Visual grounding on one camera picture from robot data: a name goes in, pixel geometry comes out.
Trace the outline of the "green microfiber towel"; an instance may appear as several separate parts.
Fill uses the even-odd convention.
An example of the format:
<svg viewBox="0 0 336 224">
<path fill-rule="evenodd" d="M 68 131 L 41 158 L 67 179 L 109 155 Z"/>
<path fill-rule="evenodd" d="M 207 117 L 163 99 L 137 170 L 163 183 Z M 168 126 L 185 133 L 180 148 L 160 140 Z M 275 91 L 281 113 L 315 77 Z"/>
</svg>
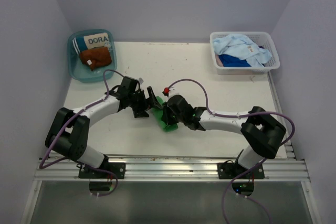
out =
<svg viewBox="0 0 336 224">
<path fill-rule="evenodd" d="M 163 116 L 163 109 L 157 109 L 157 108 L 153 108 L 152 109 L 152 113 L 160 127 L 160 129 L 163 132 L 172 132 L 178 129 L 178 125 L 174 124 L 174 125 L 168 125 L 166 124 L 164 121 L 162 121 L 162 116 Z"/>
</svg>

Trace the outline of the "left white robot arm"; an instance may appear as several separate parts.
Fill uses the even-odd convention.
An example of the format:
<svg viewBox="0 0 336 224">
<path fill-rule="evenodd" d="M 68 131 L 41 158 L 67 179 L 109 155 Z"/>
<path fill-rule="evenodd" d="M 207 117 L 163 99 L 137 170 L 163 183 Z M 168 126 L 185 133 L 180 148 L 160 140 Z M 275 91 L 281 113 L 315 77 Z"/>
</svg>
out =
<svg viewBox="0 0 336 224">
<path fill-rule="evenodd" d="M 88 145 L 89 129 L 112 114 L 131 108 L 135 118 L 149 117 L 148 110 L 162 109 L 151 87 L 148 97 L 140 88 L 137 79 L 123 77 L 121 84 L 108 89 L 102 98 L 76 109 L 61 108 L 57 111 L 45 140 L 47 153 L 40 163 L 44 165 L 51 151 L 74 162 L 90 166 L 97 178 L 104 178 L 109 172 L 107 157 Z"/>
</svg>

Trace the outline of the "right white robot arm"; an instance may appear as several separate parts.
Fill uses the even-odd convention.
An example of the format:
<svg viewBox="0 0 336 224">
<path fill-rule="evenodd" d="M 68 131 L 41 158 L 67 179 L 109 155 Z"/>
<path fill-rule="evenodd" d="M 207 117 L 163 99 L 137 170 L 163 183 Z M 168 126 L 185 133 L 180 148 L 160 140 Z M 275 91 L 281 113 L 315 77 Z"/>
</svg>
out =
<svg viewBox="0 0 336 224">
<path fill-rule="evenodd" d="M 236 176 L 246 178 L 264 158 L 276 157 L 286 133 L 286 128 L 259 106 L 246 114 L 247 117 L 238 114 L 222 117 L 208 112 L 206 107 L 192 107 L 177 94 L 163 103 L 162 121 L 167 125 L 182 123 L 194 131 L 218 130 L 244 136 L 248 146 L 238 155 L 234 172 Z"/>
</svg>

